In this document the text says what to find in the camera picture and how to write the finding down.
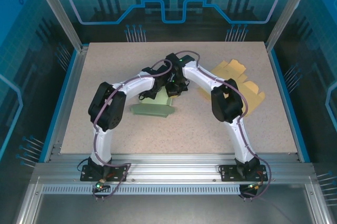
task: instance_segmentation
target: black mounting bracket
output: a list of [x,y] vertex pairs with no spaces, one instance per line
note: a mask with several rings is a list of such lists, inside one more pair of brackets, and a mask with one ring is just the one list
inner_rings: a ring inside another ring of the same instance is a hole
[[237,165],[220,165],[218,171],[222,182],[263,182],[268,181],[268,175],[265,165],[257,166],[245,178],[237,170]]
[[94,163],[91,158],[88,159],[88,164],[82,166],[82,172],[80,181],[84,182],[98,182],[101,179],[105,179],[107,182],[120,182],[124,172],[126,172],[127,166],[113,168],[109,166],[100,166]]
[[174,53],[171,53],[165,59],[172,63],[170,78],[165,85],[167,96],[180,96],[183,91],[188,91],[186,82],[189,82],[184,77],[183,67],[188,62],[193,62],[194,58],[189,55],[178,58]]

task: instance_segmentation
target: speckled tabletop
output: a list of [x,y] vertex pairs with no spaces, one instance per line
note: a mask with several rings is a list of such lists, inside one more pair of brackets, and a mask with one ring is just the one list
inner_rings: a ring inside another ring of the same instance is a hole
[[[87,113],[102,82],[118,83],[172,52],[194,50],[207,70],[223,60],[236,59],[247,68],[249,81],[265,92],[265,100],[244,119],[257,153],[296,152],[270,61],[263,42],[91,43],[78,84],[61,153],[91,153],[93,127]],[[233,153],[229,134],[214,117],[211,103],[191,82],[189,91],[173,100],[175,113],[167,118],[133,115],[126,103],[115,129],[112,153]]]

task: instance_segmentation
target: aluminum frame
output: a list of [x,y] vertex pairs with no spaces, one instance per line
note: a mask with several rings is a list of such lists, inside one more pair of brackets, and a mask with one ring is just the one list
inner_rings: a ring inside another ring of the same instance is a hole
[[300,145],[299,136],[298,136],[298,134],[296,132],[295,122],[292,120],[290,108],[287,105],[287,101],[286,101],[286,97],[285,97],[285,93],[284,93],[284,88],[282,87],[282,83],[281,83],[282,76],[280,76],[278,74],[278,72],[277,72],[276,63],[275,63],[275,61],[273,59],[273,56],[272,56],[272,51],[267,52],[267,53],[268,53],[268,57],[269,57],[269,60],[270,60],[271,67],[272,67],[274,75],[275,75],[275,80],[276,80],[277,86],[279,88],[279,93],[280,93],[280,96],[281,96],[281,100],[283,102],[285,114],[286,114],[286,116],[288,118],[288,122],[289,122],[289,125],[290,125],[290,130],[291,130],[293,138],[294,138],[294,142],[295,142],[295,145],[296,145],[296,149],[298,151],[299,159],[302,162],[304,162],[306,158],[304,157],[304,154],[303,154],[303,151],[302,151],[302,148],[301,148],[301,145]]
[[78,82],[80,81],[87,51],[88,46],[85,45],[83,46],[82,51],[76,54],[74,65],[71,69],[68,84],[66,86],[64,97],[62,99],[60,110],[54,125],[53,133],[51,135],[50,144],[48,145],[47,153],[43,159],[43,162],[49,162],[49,157],[51,156],[54,144],[62,144],[63,142],[63,137],[70,117],[70,112],[75,99],[75,94]]
[[300,0],[288,0],[285,8],[281,13],[281,16],[277,20],[277,23],[275,24],[274,29],[272,30],[266,42],[266,48],[268,53],[270,53],[271,50],[274,48],[274,45],[281,36],[285,26],[287,25],[289,19],[291,18],[299,3]]
[[78,37],[72,23],[70,22],[65,10],[63,9],[60,0],[47,0],[47,2],[55,14],[57,20],[61,24],[65,34],[68,36],[73,47],[76,49],[76,51],[81,52],[83,47],[82,42]]
[[[89,194],[88,188],[84,187],[94,183],[80,182],[81,174],[76,169],[77,164],[87,156],[57,154],[59,151],[57,149],[59,148],[54,148],[49,163],[36,165],[17,223],[34,223],[41,194],[51,194],[53,188],[55,191],[52,194]],[[265,158],[272,168],[271,186],[274,184],[305,185],[308,204],[310,204],[308,207],[312,210],[314,221],[325,224],[333,223],[311,163],[299,162],[296,154],[261,154],[261,157]],[[233,158],[232,154],[113,155],[116,163],[132,162],[130,173],[126,182],[123,183],[125,188],[141,186],[160,188],[179,185],[187,188],[198,186],[225,188],[246,184],[244,182],[221,182],[217,166],[219,164],[233,164]],[[64,187],[84,189],[83,191],[77,189],[75,192],[58,189]],[[213,191],[212,194],[226,194],[221,193],[220,189],[218,190],[219,192]]]

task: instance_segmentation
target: green block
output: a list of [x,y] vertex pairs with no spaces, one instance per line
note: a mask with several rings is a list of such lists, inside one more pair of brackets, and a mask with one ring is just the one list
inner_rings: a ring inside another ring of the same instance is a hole
[[135,115],[147,115],[166,118],[174,113],[174,107],[164,104],[134,104],[131,105],[131,112]]
[[172,98],[169,98],[166,93],[166,89],[162,88],[156,95],[155,99],[143,99],[141,104],[164,104],[172,105]]

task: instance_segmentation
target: enclosure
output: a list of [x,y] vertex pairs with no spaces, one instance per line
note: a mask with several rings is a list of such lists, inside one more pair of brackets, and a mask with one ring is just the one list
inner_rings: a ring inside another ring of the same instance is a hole
[[[0,2],[1,223],[335,223],[337,0]],[[268,191],[244,201],[251,183],[223,180],[237,152],[191,81],[164,99],[167,114],[126,102],[110,151],[131,167],[96,202],[78,164],[92,153],[98,86],[179,51],[236,80]]]

